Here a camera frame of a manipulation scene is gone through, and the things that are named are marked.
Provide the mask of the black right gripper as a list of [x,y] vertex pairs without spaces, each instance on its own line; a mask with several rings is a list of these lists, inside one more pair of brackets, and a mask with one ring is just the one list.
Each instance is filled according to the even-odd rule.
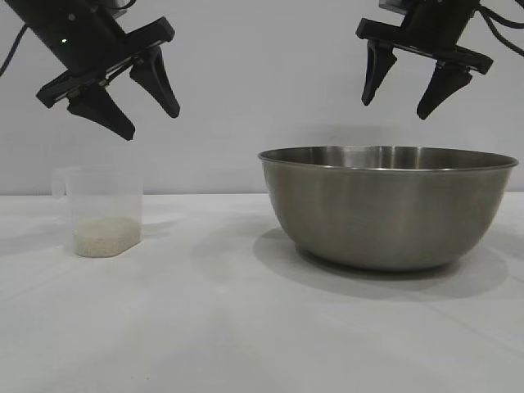
[[442,102],[472,80],[470,70],[485,75],[493,60],[458,45],[474,16],[478,1],[380,1],[379,7],[404,16],[401,24],[388,25],[363,18],[357,37],[368,40],[368,59],[362,103],[368,106],[396,63],[393,47],[430,57],[436,63],[431,80],[417,107],[425,120]]

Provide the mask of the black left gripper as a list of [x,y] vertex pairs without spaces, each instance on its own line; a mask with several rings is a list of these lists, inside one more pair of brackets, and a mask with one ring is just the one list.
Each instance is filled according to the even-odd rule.
[[13,1],[11,9],[66,68],[38,91],[37,98],[46,107],[69,95],[69,113],[131,141],[133,123],[98,85],[106,83],[113,70],[130,64],[130,78],[168,116],[179,116],[180,105],[160,48],[174,38],[174,28],[165,17],[126,33],[111,9],[99,1]]

